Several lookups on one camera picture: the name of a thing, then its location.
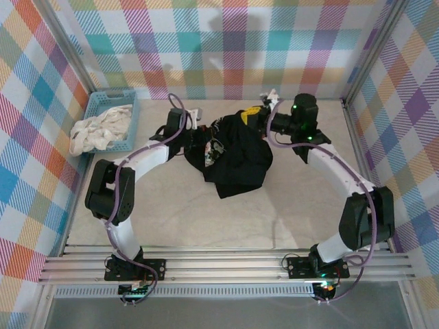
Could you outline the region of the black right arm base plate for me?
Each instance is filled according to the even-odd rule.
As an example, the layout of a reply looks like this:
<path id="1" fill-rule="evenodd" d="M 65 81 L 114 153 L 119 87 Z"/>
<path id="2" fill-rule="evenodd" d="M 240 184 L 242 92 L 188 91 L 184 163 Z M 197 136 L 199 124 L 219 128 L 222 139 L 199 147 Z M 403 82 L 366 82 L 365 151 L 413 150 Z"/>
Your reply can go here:
<path id="1" fill-rule="evenodd" d="M 347 262 L 339 259 L 332 263 L 323 263 L 313 257 L 289 257 L 287 271 L 289 279 L 323 279 L 349 278 L 350 272 Z"/>

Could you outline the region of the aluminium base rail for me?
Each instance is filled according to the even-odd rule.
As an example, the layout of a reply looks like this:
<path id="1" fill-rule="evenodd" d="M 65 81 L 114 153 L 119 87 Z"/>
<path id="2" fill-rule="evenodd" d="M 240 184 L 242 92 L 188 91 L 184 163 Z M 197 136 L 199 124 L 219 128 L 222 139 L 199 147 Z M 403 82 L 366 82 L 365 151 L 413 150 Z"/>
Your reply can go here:
<path id="1" fill-rule="evenodd" d="M 166 261 L 164 282 L 169 284 L 284 283 L 288 256 L 308 255 L 306 249 L 144 247 L 147 259 Z M 59 257 L 49 257 L 39 284 L 103 284 L 107 245 L 68 245 Z M 407 254 L 392 253 L 381 245 L 364 268 L 349 265 L 347 282 L 413 280 L 414 266 Z"/>

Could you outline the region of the blue plastic basket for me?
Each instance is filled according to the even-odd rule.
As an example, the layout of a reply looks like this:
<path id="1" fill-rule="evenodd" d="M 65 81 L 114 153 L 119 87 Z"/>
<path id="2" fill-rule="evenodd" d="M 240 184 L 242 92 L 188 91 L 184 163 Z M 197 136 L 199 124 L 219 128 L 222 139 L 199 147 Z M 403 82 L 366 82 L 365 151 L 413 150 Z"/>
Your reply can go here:
<path id="1" fill-rule="evenodd" d="M 103 113 L 105 110 L 108 110 L 111 107 L 127 104 L 132 105 L 132 120 L 128 130 L 127 139 L 124 141 L 116 142 L 113 148 L 104 151 L 92 150 L 89 151 L 89 153 L 121 152 L 133 150 L 140 113 L 139 100 L 134 90 L 106 90 L 94 92 L 91 94 L 86 108 L 86 113 L 84 115 L 84 119 L 98 116 L 99 114 Z"/>

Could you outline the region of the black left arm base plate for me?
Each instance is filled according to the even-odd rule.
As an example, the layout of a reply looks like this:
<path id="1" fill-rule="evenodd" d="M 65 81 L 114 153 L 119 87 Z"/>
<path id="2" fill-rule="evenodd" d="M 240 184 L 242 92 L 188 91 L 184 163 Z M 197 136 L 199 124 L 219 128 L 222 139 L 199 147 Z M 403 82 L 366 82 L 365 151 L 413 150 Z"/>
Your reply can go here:
<path id="1" fill-rule="evenodd" d="M 140 259 L 140 263 L 143 267 L 122 260 L 114 255 L 108 257 L 104 261 L 105 281 L 152 281 L 154 279 L 154 274 L 150 269 L 146 269 L 145 266 L 153 269 L 157 275 L 158 280 L 165 279 L 165 259 Z"/>

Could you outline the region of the black t-shirt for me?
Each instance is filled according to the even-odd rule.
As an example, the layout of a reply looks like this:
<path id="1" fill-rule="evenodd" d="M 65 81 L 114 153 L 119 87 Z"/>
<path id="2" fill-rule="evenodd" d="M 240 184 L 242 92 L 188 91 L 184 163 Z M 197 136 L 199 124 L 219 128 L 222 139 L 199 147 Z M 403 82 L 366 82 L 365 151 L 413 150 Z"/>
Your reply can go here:
<path id="1" fill-rule="evenodd" d="M 221 199 L 261 188 L 273 162 L 268 142 L 244 123 L 241 111 L 200 126 L 184 146 L 184 157 Z"/>

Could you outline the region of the aluminium frame post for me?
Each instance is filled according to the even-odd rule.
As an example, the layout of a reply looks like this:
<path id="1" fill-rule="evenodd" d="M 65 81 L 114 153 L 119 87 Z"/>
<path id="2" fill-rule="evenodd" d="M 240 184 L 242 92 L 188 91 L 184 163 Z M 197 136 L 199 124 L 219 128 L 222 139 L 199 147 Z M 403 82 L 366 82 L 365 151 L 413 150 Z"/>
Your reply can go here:
<path id="1" fill-rule="evenodd" d="M 409 2 L 385 0 L 341 94 L 344 105 L 351 104 L 356 98 Z"/>
<path id="2" fill-rule="evenodd" d="M 56 12 L 52 8 L 49 0 L 32 0 L 36 9 L 39 11 L 43 20 L 48 25 L 51 33 L 54 35 L 59 48 L 65 55 L 67 61 L 73 67 L 73 70 L 77 74 L 79 80 L 84 85 L 87 93 L 95 92 L 97 89 L 88 75 L 84 64 L 82 63 L 79 54 L 77 53 L 73 43 L 65 32 L 61 22 L 56 16 Z"/>

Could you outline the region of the aluminium side rail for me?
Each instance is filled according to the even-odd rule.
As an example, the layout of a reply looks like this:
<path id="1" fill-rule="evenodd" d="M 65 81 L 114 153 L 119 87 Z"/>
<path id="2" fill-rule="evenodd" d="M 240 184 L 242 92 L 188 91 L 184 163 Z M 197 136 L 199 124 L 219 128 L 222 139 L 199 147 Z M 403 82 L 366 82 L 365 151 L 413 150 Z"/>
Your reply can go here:
<path id="1" fill-rule="evenodd" d="M 348 127 L 348 131 L 351 137 L 351 143 L 353 145 L 354 154 L 359 167 L 359 173 L 368 181 L 372 181 L 372 174 L 368 168 L 366 156 L 363 153 L 361 147 L 359 134 L 355 128 L 353 116 L 344 99 L 340 100 L 344 118 Z M 377 212 L 377 245 L 381 248 L 384 243 L 389 243 L 389 240 L 394 236 L 395 224 L 394 224 L 394 196 L 392 191 L 386 186 L 379 186 L 375 183 L 376 187 L 372 190 L 372 200 Z"/>

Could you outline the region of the right controller board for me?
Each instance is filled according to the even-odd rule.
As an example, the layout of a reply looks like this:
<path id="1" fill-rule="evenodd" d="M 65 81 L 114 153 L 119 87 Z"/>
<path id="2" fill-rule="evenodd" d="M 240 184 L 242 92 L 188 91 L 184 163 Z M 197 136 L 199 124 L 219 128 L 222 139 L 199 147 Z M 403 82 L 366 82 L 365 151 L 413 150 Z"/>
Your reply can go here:
<path id="1" fill-rule="evenodd" d="M 338 283 L 336 282 L 319 282 L 313 283 L 313 299 L 317 301 L 332 300 L 336 294 L 336 288 Z"/>

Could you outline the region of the left controller board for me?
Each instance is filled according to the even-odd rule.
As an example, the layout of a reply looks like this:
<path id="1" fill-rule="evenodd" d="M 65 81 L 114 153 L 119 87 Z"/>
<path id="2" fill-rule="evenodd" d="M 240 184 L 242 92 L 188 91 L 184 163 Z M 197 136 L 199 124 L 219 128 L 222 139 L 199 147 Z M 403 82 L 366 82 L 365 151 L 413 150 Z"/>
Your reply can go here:
<path id="1" fill-rule="evenodd" d="M 117 289 L 117 295 L 123 303 L 134 305 L 148 294 L 150 286 L 149 282 L 141 282 L 139 286 L 120 284 Z"/>

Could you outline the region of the crumpled white cloth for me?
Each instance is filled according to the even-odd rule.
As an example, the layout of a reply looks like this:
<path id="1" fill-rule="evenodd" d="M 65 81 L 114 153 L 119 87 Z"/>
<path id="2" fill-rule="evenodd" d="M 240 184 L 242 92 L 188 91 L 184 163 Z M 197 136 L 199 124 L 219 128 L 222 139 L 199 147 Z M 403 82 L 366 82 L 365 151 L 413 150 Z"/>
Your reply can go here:
<path id="1" fill-rule="evenodd" d="M 128 137 L 132 120 L 132 105 L 114 106 L 98 116 L 77 121 L 70 131 L 69 153 L 79 156 L 97 150 L 104 151 Z"/>

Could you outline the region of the controller board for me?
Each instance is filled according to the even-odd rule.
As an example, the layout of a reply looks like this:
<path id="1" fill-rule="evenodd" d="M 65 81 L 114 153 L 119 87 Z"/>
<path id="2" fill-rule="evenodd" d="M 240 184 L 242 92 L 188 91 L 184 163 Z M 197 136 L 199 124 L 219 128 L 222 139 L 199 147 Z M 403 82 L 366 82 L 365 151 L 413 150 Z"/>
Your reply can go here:
<path id="1" fill-rule="evenodd" d="M 148 294 L 150 286 L 149 282 L 141 282 L 139 286 L 120 284 L 117 289 L 117 295 L 123 303 L 134 305 Z"/>
<path id="2" fill-rule="evenodd" d="M 336 282 L 319 282 L 313 283 L 313 299 L 317 301 L 332 300 L 336 294 L 336 288 L 338 283 Z"/>

